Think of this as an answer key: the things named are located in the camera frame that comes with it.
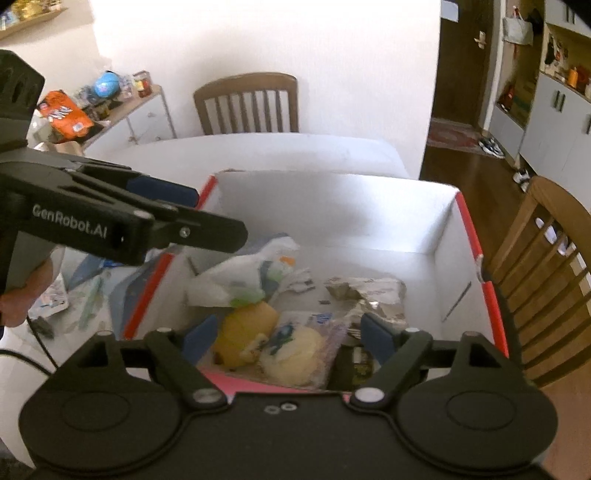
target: cable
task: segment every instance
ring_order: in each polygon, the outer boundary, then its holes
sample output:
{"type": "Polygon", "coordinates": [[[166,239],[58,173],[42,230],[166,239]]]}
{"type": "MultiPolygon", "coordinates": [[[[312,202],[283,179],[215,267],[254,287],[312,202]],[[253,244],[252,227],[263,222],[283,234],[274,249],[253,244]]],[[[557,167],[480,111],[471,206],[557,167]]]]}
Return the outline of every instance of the cable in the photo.
{"type": "Polygon", "coordinates": [[[52,375],[52,373],[47,368],[45,368],[43,365],[38,364],[37,362],[35,362],[35,360],[23,355],[22,353],[14,352],[13,350],[6,350],[4,348],[0,348],[0,355],[11,356],[13,358],[20,360],[21,362],[25,362],[27,365],[29,365],[33,368],[36,368],[42,374],[45,374],[48,377],[50,377],[52,375]]]}
{"type": "Polygon", "coordinates": [[[56,367],[56,369],[59,368],[59,365],[57,365],[57,362],[53,359],[53,357],[51,356],[51,354],[49,353],[49,350],[47,349],[47,347],[45,346],[45,344],[43,344],[43,342],[41,341],[41,338],[39,337],[39,334],[37,333],[37,331],[33,328],[33,324],[31,323],[31,319],[29,318],[29,315],[27,315],[27,323],[29,324],[29,328],[31,329],[31,331],[33,332],[33,335],[35,336],[35,338],[37,339],[37,343],[39,343],[39,346],[41,347],[41,349],[45,352],[45,355],[47,356],[47,358],[49,359],[49,361],[52,363],[52,365],[54,367],[56,367]]]}

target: white cabinet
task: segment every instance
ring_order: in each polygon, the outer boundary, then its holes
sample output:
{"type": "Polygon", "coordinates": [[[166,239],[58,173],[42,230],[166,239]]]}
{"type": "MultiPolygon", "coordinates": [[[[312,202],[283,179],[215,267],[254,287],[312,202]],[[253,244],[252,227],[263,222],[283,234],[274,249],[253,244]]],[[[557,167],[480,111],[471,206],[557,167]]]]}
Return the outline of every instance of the white cabinet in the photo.
{"type": "Polygon", "coordinates": [[[501,107],[495,105],[488,130],[511,158],[516,159],[523,140],[523,127],[505,113],[501,107]]]}
{"type": "Polygon", "coordinates": [[[591,37],[591,28],[561,0],[546,0],[545,9],[546,23],[591,37]]]}
{"type": "Polygon", "coordinates": [[[540,74],[530,122],[519,153],[538,175],[557,179],[566,163],[579,121],[579,96],[540,74]]]}
{"type": "Polygon", "coordinates": [[[569,157],[560,173],[558,183],[591,210],[591,103],[580,118],[569,157]]]}
{"type": "Polygon", "coordinates": [[[168,122],[162,97],[154,97],[137,110],[131,112],[128,119],[135,138],[140,138],[159,122],[168,122]]]}
{"type": "Polygon", "coordinates": [[[102,160],[110,153],[135,145],[135,138],[127,119],[113,125],[88,147],[84,149],[84,155],[89,158],[102,160]]]}
{"type": "Polygon", "coordinates": [[[540,74],[519,153],[591,210],[591,103],[540,74]]]}
{"type": "Polygon", "coordinates": [[[87,157],[109,160],[118,150],[175,138],[160,87],[151,98],[134,99],[113,110],[113,124],[84,144],[87,157]]]}

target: chair backrest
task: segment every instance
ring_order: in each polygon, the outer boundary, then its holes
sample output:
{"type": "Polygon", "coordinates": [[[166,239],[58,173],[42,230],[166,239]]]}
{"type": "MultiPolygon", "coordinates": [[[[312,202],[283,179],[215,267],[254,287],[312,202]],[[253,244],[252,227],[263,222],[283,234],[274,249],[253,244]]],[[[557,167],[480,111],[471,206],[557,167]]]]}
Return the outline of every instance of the chair backrest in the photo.
{"type": "Polygon", "coordinates": [[[591,359],[589,262],[591,215],[562,187],[534,177],[490,271],[514,315],[525,374],[539,387],[591,359]],[[561,232],[551,244],[544,233],[556,222],[561,232]]]}
{"type": "Polygon", "coordinates": [[[212,117],[220,133],[284,131],[281,92],[287,92],[289,131],[299,132],[297,79],[285,73],[246,73],[210,82],[193,94],[203,133],[213,135],[212,117]],[[269,93],[274,98],[269,101],[269,93]],[[210,117],[206,102],[210,103],[210,117]],[[270,104],[275,104],[271,112],[270,104]]]}

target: human hand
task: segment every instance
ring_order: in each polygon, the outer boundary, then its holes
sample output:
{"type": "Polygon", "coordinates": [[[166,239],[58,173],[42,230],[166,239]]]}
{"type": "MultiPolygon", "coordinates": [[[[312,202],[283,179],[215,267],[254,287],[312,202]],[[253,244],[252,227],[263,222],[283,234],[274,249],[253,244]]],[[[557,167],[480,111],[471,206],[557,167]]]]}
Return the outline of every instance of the human hand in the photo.
{"type": "Polygon", "coordinates": [[[0,296],[1,323],[6,327],[17,327],[27,318],[29,309],[47,287],[53,282],[53,263],[48,258],[27,279],[23,288],[15,288],[0,296]]]}

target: screw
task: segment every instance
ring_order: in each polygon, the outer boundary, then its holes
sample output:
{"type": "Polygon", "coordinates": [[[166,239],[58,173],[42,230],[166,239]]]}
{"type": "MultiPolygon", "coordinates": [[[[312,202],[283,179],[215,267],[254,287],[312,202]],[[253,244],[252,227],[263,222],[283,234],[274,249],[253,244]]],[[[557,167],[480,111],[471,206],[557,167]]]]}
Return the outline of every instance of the screw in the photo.
{"type": "Polygon", "coordinates": [[[355,390],[355,398],[363,403],[377,403],[385,397],[386,394],[379,388],[363,387],[355,390]]]}
{"type": "Polygon", "coordinates": [[[285,403],[281,404],[281,409],[283,411],[294,411],[297,410],[297,405],[295,403],[286,401],[285,403]]]}
{"type": "Polygon", "coordinates": [[[264,412],[268,413],[269,415],[279,415],[281,413],[281,409],[277,405],[267,405],[264,408],[264,412]]]}
{"type": "Polygon", "coordinates": [[[134,210],[134,215],[136,217],[144,218],[146,220],[154,219],[154,215],[152,215],[150,212],[146,212],[145,210],[134,210]]]}
{"type": "Polygon", "coordinates": [[[202,404],[217,403],[222,398],[222,392],[216,388],[200,388],[193,393],[193,400],[202,404]]]}

